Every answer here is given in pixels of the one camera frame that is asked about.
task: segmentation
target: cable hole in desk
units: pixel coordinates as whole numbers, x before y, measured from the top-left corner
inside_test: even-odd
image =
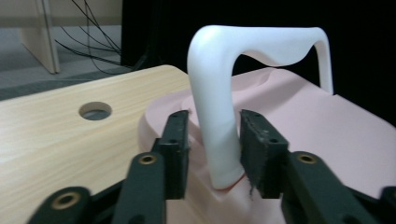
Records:
[[[111,115],[111,106],[103,102],[89,102],[83,105],[78,113],[79,115],[88,120],[101,120],[106,119]]]

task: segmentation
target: round hole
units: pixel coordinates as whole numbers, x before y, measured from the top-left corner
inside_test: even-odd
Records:
[[[302,162],[308,163],[308,164],[314,164],[317,162],[317,160],[313,156],[310,156],[307,154],[298,155],[298,159],[299,159],[299,161],[302,161]]]
[[[102,102],[90,102],[83,105],[79,115],[88,120],[101,120],[111,115],[111,106]]]
[[[361,224],[361,222],[357,218],[351,215],[343,216],[343,222],[346,224]]]
[[[156,160],[157,160],[157,158],[155,156],[147,155],[147,156],[141,157],[139,159],[139,162],[144,165],[149,165],[149,164],[154,163]]]
[[[52,208],[62,210],[73,206],[79,201],[80,195],[77,192],[64,193],[52,201]]]

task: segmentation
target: curved white handle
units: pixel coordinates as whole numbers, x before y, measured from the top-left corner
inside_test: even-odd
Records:
[[[244,173],[231,96],[233,65],[246,54],[270,66],[299,62],[315,46],[320,86],[332,94],[329,41],[320,28],[210,25],[193,37],[188,74],[212,185],[230,187]]]

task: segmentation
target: white object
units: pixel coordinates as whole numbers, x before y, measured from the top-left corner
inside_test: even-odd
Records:
[[[299,62],[313,46],[318,54],[320,87],[332,94],[329,42],[320,28],[210,25],[195,34],[188,74],[215,189],[230,187],[244,173],[231,95],[237,57],[246,54],[270,66],[283,66]]]

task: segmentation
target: wooden desk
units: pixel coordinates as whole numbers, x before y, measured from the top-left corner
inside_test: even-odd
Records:
[[[122,180],[148,104],[188,87],[186,74],[163,65],[0,102],[0,222],[26,223],[58,189],[95,194]],[[111,115],[82,118],[89,102],[110,105]]]

